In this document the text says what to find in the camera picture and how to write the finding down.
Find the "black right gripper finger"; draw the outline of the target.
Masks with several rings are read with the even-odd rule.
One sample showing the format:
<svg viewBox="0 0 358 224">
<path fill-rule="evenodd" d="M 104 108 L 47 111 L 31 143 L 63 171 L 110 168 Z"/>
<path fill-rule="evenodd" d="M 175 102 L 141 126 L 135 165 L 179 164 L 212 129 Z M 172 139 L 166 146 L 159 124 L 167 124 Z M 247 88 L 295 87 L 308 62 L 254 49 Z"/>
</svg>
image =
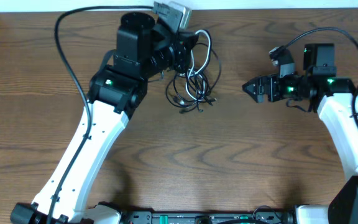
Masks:
<svg viewBox="0 0 358 224">
<path fill-rule="evenodd" d="M 259 94 L 257 92 L 252 92 L 251 97 L 256 103 L 263 103 L 264 102 L 264 94 Z"/>
<path fill-rule="evenodd" d="M 242 90 L 246 93 L 263 93 L 264 86 L 262 77 L 255 77 L 242 85 Z"/>
</svg>

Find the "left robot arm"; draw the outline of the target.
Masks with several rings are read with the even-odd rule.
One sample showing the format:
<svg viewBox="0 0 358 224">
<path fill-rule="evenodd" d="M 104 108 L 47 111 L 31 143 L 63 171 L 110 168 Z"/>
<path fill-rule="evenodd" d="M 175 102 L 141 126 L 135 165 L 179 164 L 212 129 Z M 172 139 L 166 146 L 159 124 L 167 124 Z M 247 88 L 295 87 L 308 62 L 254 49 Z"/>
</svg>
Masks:
<svg viewBox="0 0 358 224">
<path fill-rule="evenodd" d="M 13 223 L 119 223 L 106 203 L 87 208 L 93 182 L 120 133 L 147 94 L 149 79 L 166 69 L 183 73 L 198 36 L 188 32 L 187 9 L 153 8 L 122 16 L 114 50 L 82 94 L 84 112 L 62 159 L 32 203 L 18 203 Z"/>
</svg>

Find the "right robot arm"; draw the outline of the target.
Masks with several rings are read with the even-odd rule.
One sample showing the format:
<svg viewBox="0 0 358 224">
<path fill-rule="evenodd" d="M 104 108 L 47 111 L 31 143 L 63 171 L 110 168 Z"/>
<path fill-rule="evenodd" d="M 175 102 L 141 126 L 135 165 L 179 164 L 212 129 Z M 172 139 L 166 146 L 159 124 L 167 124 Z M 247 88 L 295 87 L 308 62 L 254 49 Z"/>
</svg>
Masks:
<svg viewBox="0 0 358 224">
<path fill-rule="evenodd" d="M 278 73 L 256 77 L 242 89 L 257 103 L 267 97 L 309 100 L 308 111 L 318 114 L 331 135 L 341 160 L 346 183 L 329 205 L 300 205 L 282 223 L 358 223 L 358 97 L 349 78 L 338 78 L 333 44 L 306 44 L 299 76 L 289 50 L 276 47 L 269 53 Z"/>
</svg>

